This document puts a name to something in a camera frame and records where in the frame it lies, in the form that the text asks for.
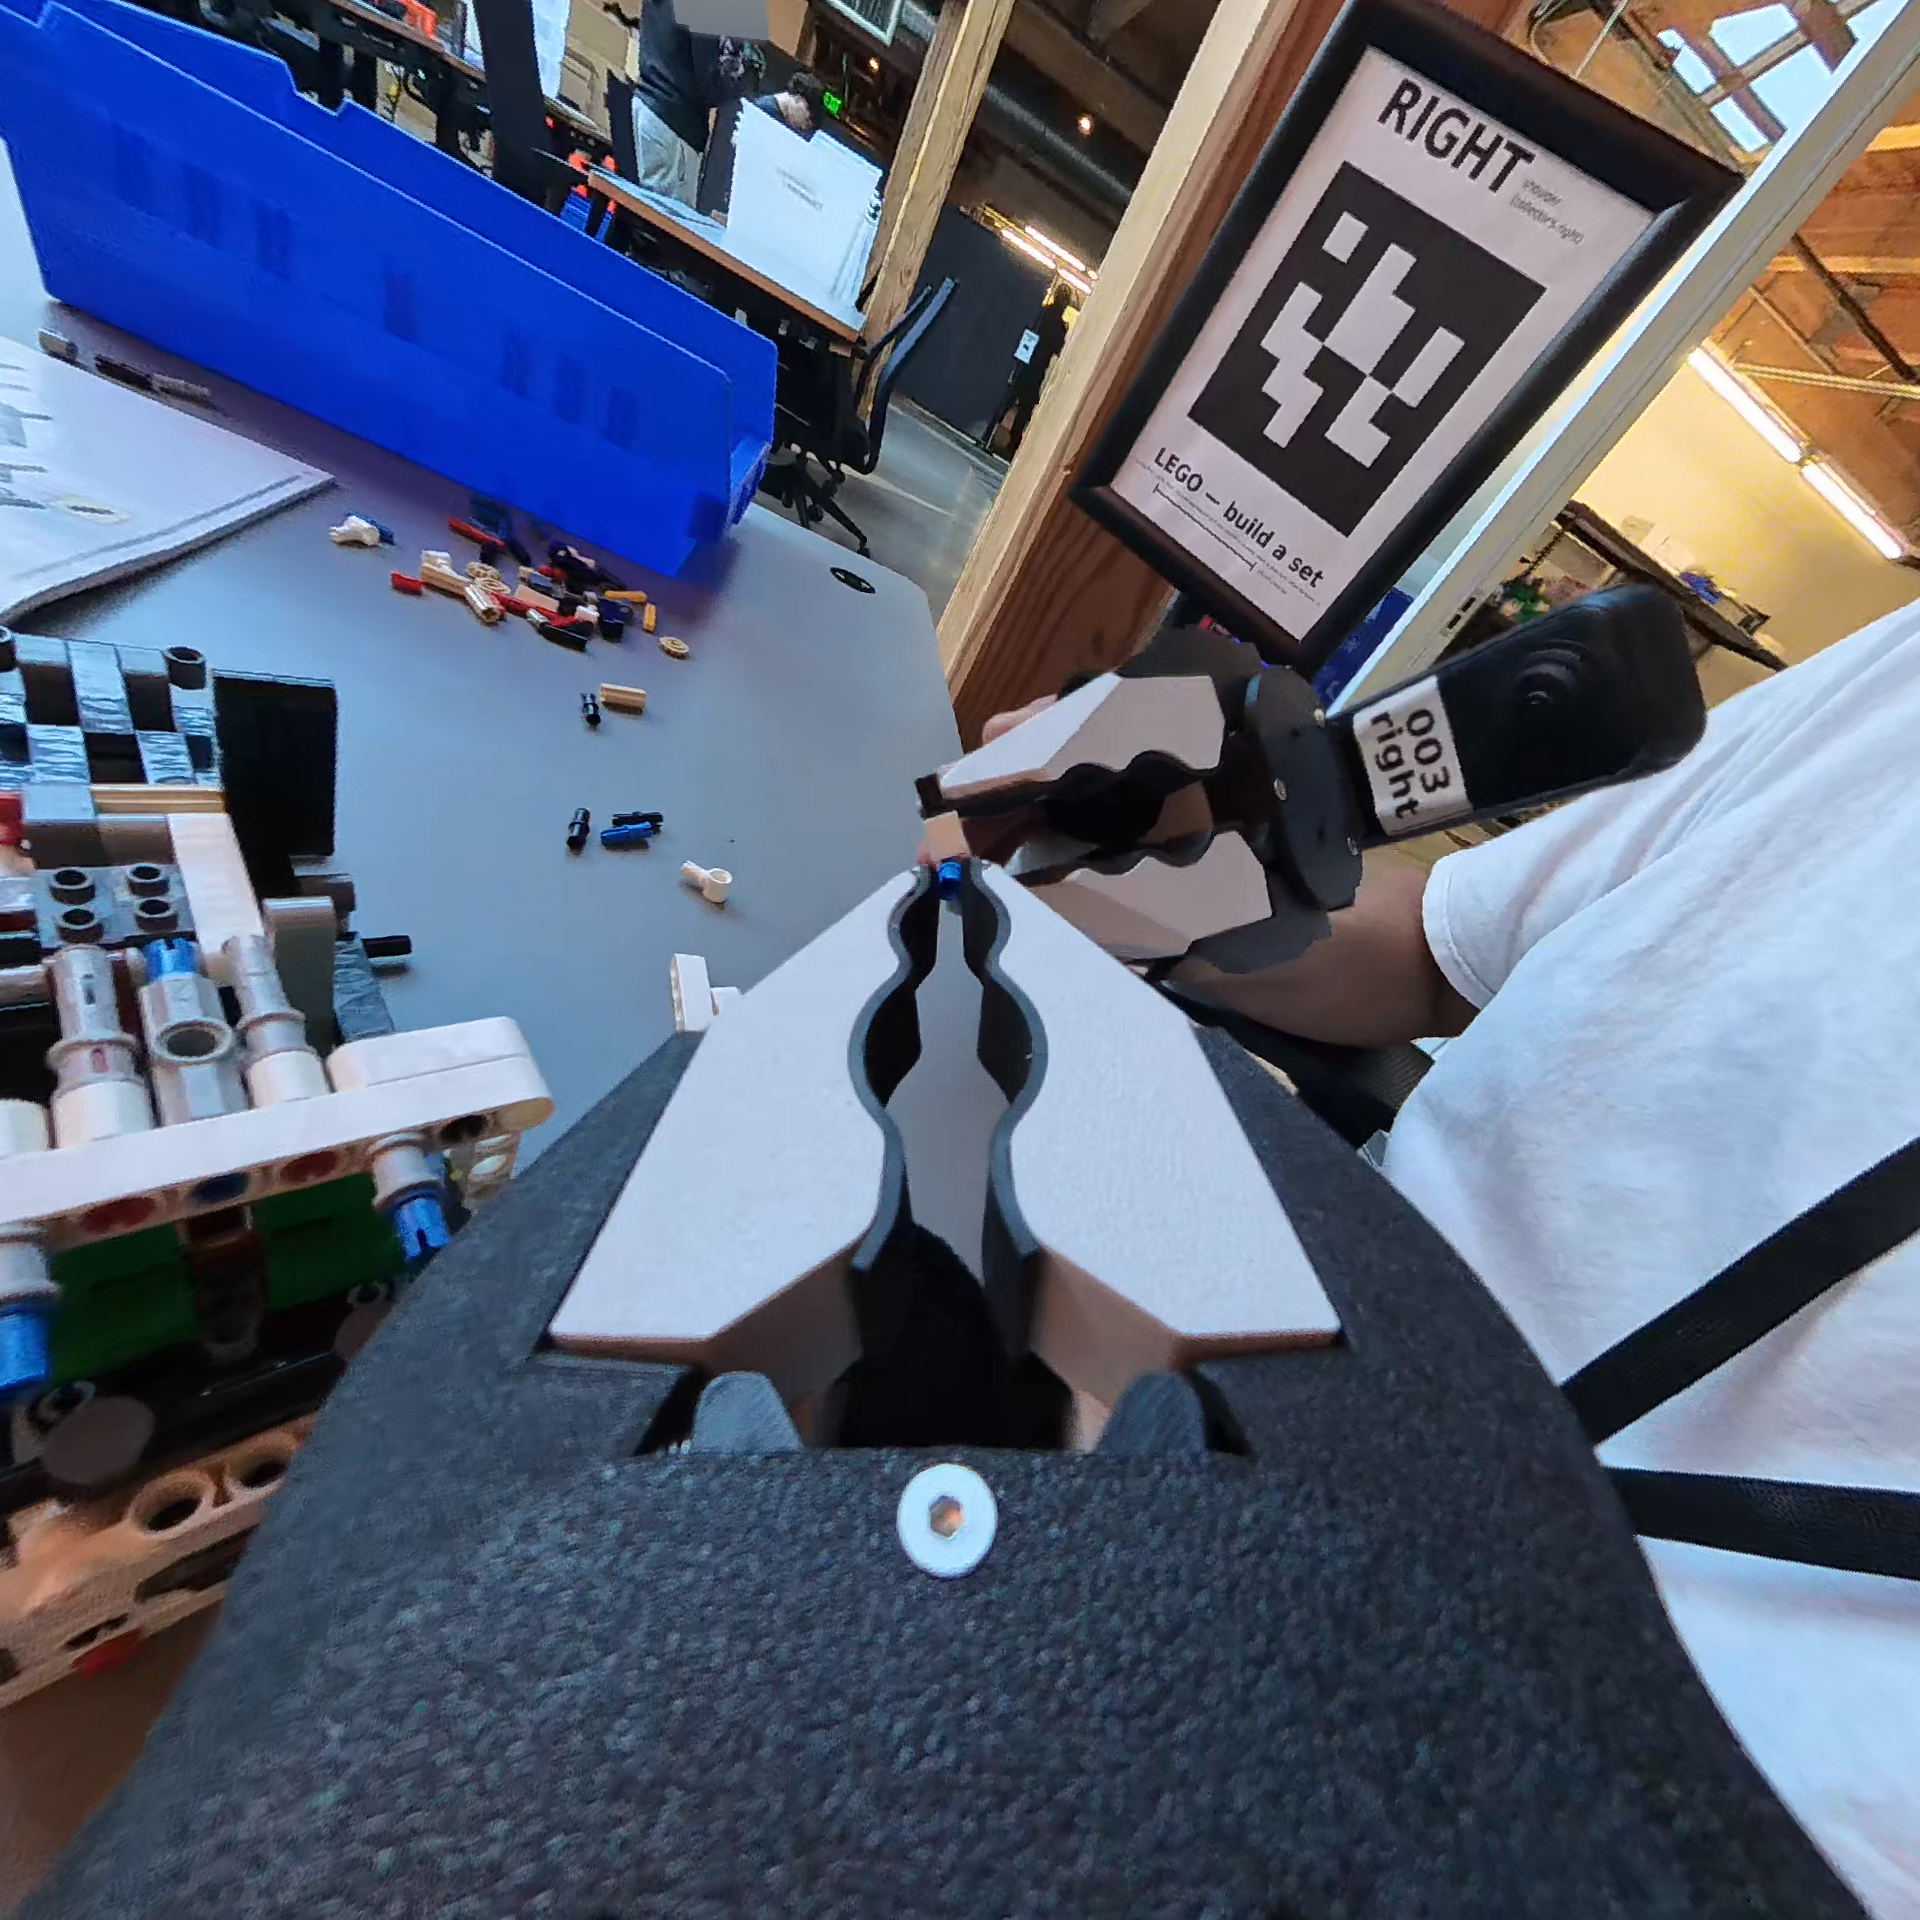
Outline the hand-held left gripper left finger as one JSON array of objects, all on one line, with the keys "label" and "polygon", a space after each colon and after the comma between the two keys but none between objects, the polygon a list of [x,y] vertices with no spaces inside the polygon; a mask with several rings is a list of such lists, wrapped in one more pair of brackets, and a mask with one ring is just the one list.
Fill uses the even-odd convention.
[{"label": "hand-held left gripper left finger", "polygon": [[892,1096],[923,1053],[925,874],[883,884],[692,1046],[549,1325],[572,1355],[839,1379],[898,1322],[911,1221]]}]

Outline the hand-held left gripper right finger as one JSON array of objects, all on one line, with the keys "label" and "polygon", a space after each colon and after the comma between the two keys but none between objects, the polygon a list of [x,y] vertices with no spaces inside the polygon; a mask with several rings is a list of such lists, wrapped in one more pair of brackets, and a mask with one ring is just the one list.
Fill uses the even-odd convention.
[{"label": "hand-held left gripper right finger", "polygon": [[1326,1347],[1340,1320],[1195,1024],[1001,868],[960,890],[996,1328],[1071,1391]]}]

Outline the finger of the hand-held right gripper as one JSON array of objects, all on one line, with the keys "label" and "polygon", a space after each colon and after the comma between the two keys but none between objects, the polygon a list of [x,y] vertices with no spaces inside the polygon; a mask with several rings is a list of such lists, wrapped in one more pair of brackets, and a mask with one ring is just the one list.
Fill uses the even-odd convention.
[{"label": "finger of the hand-held right gripper", "polygon": [[1107,855],[1045,829],[1007,856],[1005,871],[1127,963],[1283,961],[1283,913],[1242,828],[1195,828]]},{"label": "finger of the hand-held right gripper", "polygon": [[980,745],[919,783],[923,819],[956,812],[970,841],[1168,841],[1217,828],[1203,783],[1228,719],[1203,675],[1100,673],[1062,696],[1059,748],[1039,764]]}]

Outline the person's right forearm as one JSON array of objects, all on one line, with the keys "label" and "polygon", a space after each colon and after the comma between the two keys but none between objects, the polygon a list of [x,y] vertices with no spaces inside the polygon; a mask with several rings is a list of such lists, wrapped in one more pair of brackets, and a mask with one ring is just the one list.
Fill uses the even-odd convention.
[{"label": "person's right forearm", "polygon": [[1477,1007],[1438,966],[1425,933],[1431,868],[1375,859],[1352,905],[1300,958],[1259,972],[1223,972],[1200,958],[1170,982],[1241,1017],[1308,1041],[1380,1048],[1455,1038]]}]

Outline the lego truck model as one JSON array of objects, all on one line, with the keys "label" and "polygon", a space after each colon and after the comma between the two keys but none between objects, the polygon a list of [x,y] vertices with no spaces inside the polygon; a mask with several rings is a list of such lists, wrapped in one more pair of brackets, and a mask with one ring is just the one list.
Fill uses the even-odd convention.
[{"label": "lego truck model", "polygon": [[398,1030],[333,683],[3,637],[3,1699],[212,1606],[351,1357],[553,1097]]}]

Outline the pile of loose lego pieces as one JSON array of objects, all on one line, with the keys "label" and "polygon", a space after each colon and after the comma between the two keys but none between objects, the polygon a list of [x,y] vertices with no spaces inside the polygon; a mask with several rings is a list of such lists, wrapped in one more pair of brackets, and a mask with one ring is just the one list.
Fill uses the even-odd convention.
[{"label": "pile of loose lego pieces", "polygon": [[670,659],[688,657],[686,640],[663,629],[647,590],[623,582],[609,563],[564,540],[539,547],[508,509],[450,515],[446,536],[452,545],[407,556],[398,531],[373,515],[346,513],[328,527],[336,547],[388,560],[388,587],[398,597],[441,597],[490,629],[519,622],[575,654],[638,635]]}]

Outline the lego instruction booklet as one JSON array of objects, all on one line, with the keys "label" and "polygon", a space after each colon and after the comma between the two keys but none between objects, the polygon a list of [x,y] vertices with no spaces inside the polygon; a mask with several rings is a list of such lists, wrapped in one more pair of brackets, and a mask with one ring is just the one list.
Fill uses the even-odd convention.
[{"label": "lego instruction booklet", "polygon": [[333,476],[143,397],[13,337],[3,342],[3,619],[144,572]]}]

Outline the black office chair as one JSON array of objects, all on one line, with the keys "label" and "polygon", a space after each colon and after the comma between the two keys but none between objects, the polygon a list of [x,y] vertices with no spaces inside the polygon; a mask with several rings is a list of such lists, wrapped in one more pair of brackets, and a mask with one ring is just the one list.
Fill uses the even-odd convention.
[{"label": "black office chair", "polygon": [[956,287],[955,275],[919,287],[878,344],[848,353],[823,344],[781,346],[775,437],[759,491],[801,524],[832,518],[870,556],[866,531],[836,494],[850,473],[875,473],[901,371],[942,323]]}]

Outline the black framed sign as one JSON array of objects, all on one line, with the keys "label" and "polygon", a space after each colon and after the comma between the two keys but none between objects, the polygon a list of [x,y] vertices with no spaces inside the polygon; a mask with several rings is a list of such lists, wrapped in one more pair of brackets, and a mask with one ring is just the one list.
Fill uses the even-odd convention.
[{"label": "black framed sign", "polygon": [[1314,671],[1739,185],[1441,4],[1348,4],[1073,498]]}]

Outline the person in white shirt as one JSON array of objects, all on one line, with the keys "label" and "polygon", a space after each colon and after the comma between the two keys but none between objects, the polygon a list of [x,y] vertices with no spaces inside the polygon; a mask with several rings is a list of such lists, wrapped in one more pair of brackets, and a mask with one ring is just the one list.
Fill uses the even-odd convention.
[{"label": "person in white shirt", "polygon": [[[1431,874],[1475,1007],[1385,1172],[1558,1382],[1917,1139],[1917,601],[1716,706],[1668,774]],[[1906,1489],[1917,1234],[1620,1430],[1611,1467]],[[1647,1543],[1776,1793],[1917,1916],[1917,1579]]]}]

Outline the ceiling strip light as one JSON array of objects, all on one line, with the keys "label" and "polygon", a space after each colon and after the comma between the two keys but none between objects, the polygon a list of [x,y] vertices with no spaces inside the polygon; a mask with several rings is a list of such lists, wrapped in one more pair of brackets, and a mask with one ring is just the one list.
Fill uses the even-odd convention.
[{"label": "ceiling strip light", "polygon": [[1769,453],[1792,468],[1858,540],[1890,561],[1906,561],[1912,556],[1908,537],[1884,518],[1867,497],[1726,362],[1706,348],[1693,348],[1686,367],[1759,437]]}]

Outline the black chest harness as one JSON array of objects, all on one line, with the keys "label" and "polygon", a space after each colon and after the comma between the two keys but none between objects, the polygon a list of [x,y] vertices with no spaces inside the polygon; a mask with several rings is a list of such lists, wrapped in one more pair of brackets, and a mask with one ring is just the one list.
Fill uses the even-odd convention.
[{"label": "black chest harness", "polygon": [[[1919,1232],[1919,1140],[1788,1219],[1572,1373],[1562,1392],[1598,1448],[1739,1357]],[[1919,1579],[1919,1496],[1755,1474],[1610,1469],[1631,1533],[1773,1564]]]}]

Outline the wooden pillar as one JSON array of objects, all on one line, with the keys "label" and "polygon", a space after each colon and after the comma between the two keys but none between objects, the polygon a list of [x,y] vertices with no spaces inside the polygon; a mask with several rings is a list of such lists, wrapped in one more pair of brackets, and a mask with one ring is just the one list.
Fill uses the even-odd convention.
[{"label": "wooden pillar", "polygon": [[887,179],[860,340],[904,314],[972,131],[1013,1],[948,1],[935,17]]}]

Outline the white board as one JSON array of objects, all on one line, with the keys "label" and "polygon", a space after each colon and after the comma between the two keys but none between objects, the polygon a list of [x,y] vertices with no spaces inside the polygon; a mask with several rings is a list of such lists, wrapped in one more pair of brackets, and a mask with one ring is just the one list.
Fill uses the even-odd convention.
[{"label": "white board", "polygon": [[759,274],[823,307],[857,309],[878,233],[884,171],[831,131],[803,137],[742,103],[725,247]]}]

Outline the wooden office desk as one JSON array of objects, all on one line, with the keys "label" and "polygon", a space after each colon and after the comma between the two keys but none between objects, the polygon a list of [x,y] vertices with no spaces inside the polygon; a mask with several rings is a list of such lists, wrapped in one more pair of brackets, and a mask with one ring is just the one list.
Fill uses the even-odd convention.
[{"label": "wooden office desk", "polygon": [[734,248],[725,226],[706,213],[653,193],[606,166],[586,166],[583,182],[611,204],[626,209],[650,231],[688,247],[711,268],[757,286],[757,291],[770,301],[803,316],[806,323],[825,329],[841,348],[855,348],[855,344],[860,344],[863,314],[857,307],[850,307],[832,294],[807,292],[799,283],[781,277],[773,268],[757,265],[750,257]]}]

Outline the blue plastic bin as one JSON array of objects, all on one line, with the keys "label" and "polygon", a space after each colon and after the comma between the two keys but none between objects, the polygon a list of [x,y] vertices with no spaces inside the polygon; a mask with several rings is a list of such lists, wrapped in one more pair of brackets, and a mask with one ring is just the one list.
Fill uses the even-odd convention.
[{"label": "blue plastic bin", "polygon": [[132,4],[5,4],[43,287],[658,572],[725,540],[778,348],[268,52]]}]

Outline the wooden post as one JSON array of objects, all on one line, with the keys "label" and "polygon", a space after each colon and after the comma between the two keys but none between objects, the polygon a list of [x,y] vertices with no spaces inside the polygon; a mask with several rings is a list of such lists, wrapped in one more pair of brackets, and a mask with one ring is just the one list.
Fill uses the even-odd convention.
[{"label": "wooden post", "polygon": [[1164,581],[1071,485],[1335,19],[1335,1],[1215,5],[942,615],[966,748],[1071,671],[1114,665],[1164,612]]}]

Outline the white door frame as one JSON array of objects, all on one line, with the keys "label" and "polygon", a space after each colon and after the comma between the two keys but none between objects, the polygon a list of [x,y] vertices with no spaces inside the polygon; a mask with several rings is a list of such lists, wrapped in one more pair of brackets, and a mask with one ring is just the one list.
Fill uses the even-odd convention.
[{"label": "white door frame", "polygon": [[1437,566],[1390,635],[1333,703],[1346,713],[1419,678],[1532,540],[1620,442],[1671,375],[1703,346],[1737,294],[1787,247],[1808,213],[1917,91],[1919,5],[1901,4],[1886,32],[1841,66],[1827,99],[1776,143],[1671,272],[1570,379],[1473,497],[1475,515],[1434,537]]}]

